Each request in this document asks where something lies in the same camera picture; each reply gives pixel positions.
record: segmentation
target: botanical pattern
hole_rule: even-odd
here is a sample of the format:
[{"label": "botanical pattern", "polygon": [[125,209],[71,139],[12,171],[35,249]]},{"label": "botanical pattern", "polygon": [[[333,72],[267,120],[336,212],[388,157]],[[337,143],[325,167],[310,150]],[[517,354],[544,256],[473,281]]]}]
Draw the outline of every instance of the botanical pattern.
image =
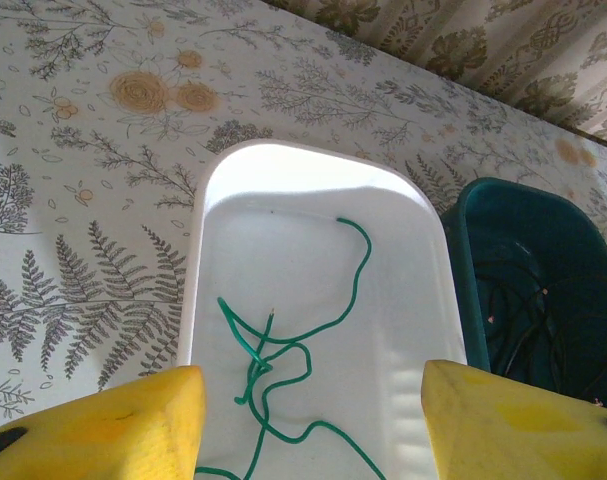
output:
[{"label": "botanical pattern", "polygon": [[[517,3],[492,5],[537,8]],[[388,6],[324,5],[361,33]],[[489,29],[429,33],[443,5],[399,6],[394,38],[419,33],[390,50],[459,80],[494,70]],[[516,97],[567,118],[581,72]],[[579,95],[607,138],[607,88]],[[349,36],[258,0],[0,0],[0,424],[172,364],[203,175],[261,139],[385,165],[439,213],[481,176],[543,188],[607,241],[607,148]]]},{"label": "botanical pattern", "polygon": [[607,1],[267,2],[517,108],[528,86],[580,65],[575,88],[546,102],[563,108],[528,111],[572,131],[607,131],[591,121],[607,110],[594,100],[607,97]]}]

